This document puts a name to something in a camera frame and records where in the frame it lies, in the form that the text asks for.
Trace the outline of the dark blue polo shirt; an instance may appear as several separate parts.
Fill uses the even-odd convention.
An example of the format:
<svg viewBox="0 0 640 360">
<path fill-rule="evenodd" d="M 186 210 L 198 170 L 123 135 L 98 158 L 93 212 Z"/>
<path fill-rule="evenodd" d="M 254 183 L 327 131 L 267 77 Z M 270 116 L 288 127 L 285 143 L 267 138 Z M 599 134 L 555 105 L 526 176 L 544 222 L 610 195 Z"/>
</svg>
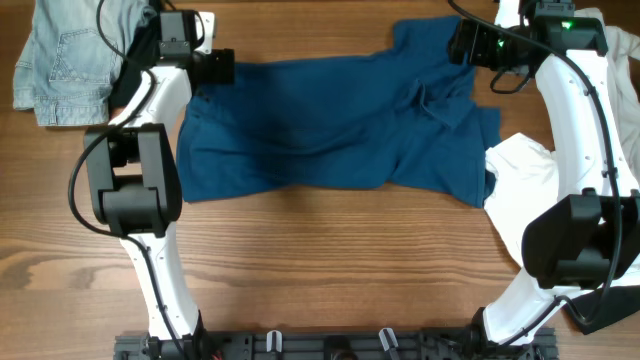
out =
<svg viewBox="0 0 640 360">
<path fill-rule="evenodd" d="M 459 22 L 402 20 L 371 55 L 239 63 L 233 83 L 201 86 L 177 142 L 184 199 L 393 183 L 482 206 L 501 114 L 472 100 L 474 68 L 448 58 Z"/>
</svg>

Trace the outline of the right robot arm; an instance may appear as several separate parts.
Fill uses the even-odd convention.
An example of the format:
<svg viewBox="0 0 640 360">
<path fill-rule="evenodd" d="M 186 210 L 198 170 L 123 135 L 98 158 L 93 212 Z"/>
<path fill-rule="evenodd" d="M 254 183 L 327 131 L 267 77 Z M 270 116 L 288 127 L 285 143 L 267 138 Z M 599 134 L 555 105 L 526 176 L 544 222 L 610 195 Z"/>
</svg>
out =
<svg viewBox="0 0 640 360">
<path fill-rule="evenodd" d="M 494 22 L 461 17 L 450 60 L 534 81 L 556 150 L 557 201 L 525 227 L 521 271 L 460 342 L 468 358 L 515 358 L 559 310 L 591 330 L 624 317 L 614 297 L 639 288 L 639 184 L 610 105 L 599 19 L 570 1 L 503 1 Z"/>
</svg>

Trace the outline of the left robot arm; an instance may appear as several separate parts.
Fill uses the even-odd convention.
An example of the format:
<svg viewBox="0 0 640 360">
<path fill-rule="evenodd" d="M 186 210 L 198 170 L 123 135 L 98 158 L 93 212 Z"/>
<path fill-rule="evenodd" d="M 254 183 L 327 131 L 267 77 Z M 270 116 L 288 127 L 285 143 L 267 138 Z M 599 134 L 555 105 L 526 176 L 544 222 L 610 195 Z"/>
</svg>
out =
<svg viewBox="0 0 640 360">
<path fill-rule="evenodd" d="M 124 110 L 86 132 L 77 165 L 87 169 L 96 231 L 127 252 L 148 312 L 146 335 L 117 339 L 115 358 L 214 359 L 178 251 L 183 198 L 168 133 L 199 84 L 232 83 L 234 53 L 213 48 L 212 12 L 163 11 L 158 34 L 158 57 Z"/>
</svg>

